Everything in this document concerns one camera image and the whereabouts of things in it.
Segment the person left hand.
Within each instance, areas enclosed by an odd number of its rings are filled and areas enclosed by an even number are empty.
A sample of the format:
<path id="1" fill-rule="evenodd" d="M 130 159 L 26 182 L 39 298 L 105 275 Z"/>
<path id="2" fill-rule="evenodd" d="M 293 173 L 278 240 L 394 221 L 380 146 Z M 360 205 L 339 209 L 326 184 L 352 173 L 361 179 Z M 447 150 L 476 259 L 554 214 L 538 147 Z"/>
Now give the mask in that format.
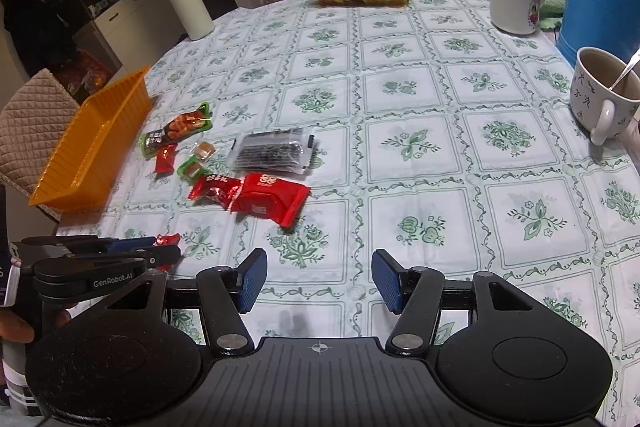
<path id="1" fill-rule="evenodd" d="M 9 309 L 0 310 L 0 337 L 12 343 L 31 343 L 35 338 L 32 326 Z"/>

